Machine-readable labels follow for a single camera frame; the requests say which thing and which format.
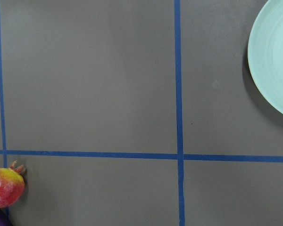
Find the red yellow pomegranate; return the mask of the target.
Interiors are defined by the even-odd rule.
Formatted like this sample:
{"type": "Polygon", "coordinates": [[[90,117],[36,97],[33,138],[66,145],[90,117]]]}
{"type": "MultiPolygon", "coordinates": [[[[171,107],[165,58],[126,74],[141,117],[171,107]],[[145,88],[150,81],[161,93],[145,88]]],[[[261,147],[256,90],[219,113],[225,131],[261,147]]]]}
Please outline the red yellow pomegranate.
{"type": "Polygon", "coordinates": [[[16,203],[25,189],[25,166],[12,162],[8,168],[0,168],[0,209],[16,203]]]}

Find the light green plate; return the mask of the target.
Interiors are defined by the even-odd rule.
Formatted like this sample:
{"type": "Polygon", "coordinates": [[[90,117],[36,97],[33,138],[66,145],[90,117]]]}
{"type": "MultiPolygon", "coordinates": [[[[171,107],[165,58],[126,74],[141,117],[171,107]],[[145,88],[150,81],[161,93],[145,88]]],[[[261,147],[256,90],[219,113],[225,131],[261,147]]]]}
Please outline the light green plate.
{"type": "Polygon", "coordinates": [[[260,10],[248,41],[248,65],[265,100],[283,114],[283,0],[260,10]]]}

